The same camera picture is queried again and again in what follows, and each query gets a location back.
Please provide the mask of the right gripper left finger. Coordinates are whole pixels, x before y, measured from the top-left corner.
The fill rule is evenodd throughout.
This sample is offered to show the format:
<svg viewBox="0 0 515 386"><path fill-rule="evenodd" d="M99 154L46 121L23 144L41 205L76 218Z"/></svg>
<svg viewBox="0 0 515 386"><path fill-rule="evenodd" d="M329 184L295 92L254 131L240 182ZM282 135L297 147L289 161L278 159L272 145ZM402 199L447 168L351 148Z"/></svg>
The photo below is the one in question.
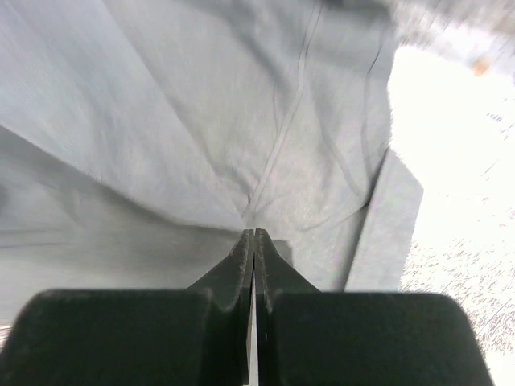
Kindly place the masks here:
<svg viewBox="0 0 515 386"><path fill-rule="evenodd" d="M253 238L186 289L36 294L2 349L2 384L248 384Z"/></svg>

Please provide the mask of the grey long sleeve shirt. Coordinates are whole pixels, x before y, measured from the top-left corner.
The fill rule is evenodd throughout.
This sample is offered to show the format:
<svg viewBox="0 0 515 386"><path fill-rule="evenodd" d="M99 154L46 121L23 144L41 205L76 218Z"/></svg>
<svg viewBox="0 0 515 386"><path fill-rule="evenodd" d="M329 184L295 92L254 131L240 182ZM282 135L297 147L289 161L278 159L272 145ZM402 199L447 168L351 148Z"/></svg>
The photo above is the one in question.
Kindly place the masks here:
<svg viewBox="0 0 515 386"><path fill-rule="evenodd" d="M51 288L183 288L264 228L321 290L395 291L422 187L377 1L4 1L1 323Z"/></svg>

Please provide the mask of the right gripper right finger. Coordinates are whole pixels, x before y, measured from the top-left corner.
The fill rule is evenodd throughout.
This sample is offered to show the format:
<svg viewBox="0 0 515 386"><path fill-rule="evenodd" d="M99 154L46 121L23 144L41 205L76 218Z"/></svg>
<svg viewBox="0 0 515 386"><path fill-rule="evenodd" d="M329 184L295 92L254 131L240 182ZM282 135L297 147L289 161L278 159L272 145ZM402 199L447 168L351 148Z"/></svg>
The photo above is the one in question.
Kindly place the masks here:
<svg viewBox="0 0 515 386"><path fill-rule="evenodd" d="M261 385L490 385L467 315L428 293L323 292L254 236Z"/></svg>

